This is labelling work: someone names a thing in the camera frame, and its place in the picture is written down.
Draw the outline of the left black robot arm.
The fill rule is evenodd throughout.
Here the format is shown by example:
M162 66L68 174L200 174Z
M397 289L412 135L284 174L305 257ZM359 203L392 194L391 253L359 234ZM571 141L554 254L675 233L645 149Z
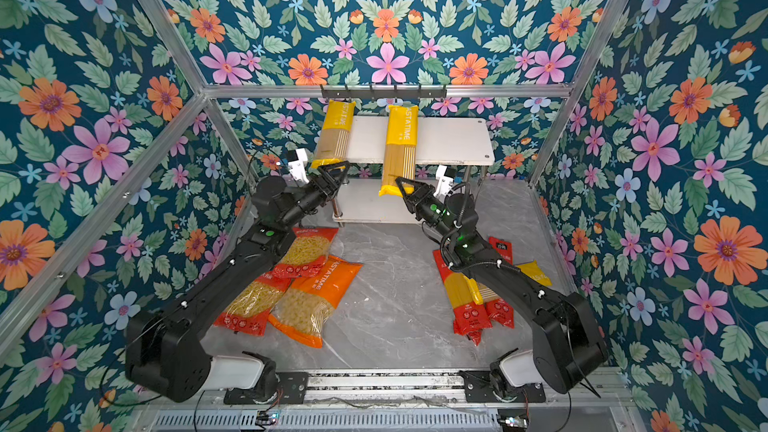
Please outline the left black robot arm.
M251 196L257 218L232 252L180 298L129 320L126 378L177 403L221 389L239 390L257 403L272 400L278 378L271 359L251 352L211 356L201 340L236 297L286 255L294 227L336 198L348 169L346 161L322 166L296 187L280 176L261 179Z

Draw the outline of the yellow spaghetti pack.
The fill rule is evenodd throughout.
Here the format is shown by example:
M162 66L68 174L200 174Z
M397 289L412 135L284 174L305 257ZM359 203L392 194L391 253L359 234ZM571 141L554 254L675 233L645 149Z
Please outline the yellow spaghetti pack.
M346 159L355 108L354 102L329 102L312 168L339 163Z
M402 197L398 178L413 180L418 145L419 108L392 106L388 117L379 196Z
M541 306L547 288L503 261L478 262L468 267L470 277L511 305Z

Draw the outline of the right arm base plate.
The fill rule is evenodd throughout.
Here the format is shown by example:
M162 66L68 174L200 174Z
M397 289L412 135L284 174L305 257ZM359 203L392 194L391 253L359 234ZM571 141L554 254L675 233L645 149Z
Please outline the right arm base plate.
M540 383L516 387L491 371L460 370L468 403L544 403L546 395Z

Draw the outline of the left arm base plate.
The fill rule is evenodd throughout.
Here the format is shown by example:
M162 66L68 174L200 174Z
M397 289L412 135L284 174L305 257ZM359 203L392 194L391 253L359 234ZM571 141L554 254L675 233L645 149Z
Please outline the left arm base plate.
M308 390L307 372L269 372L249 389L230 389L224 396L226 405L298 405Z

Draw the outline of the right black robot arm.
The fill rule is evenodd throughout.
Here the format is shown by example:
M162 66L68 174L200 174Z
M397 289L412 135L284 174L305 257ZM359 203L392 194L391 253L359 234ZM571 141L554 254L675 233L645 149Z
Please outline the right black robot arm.
M488 287L531 329L529 349L510 351L490 365L495 393L546 384L567 394L587 385L608 359L608 348L586 299L542 285L506 261L477 231L471 193L440 200L431 184L404 177L395 182L408 211L439 234L438 252L447 268Z

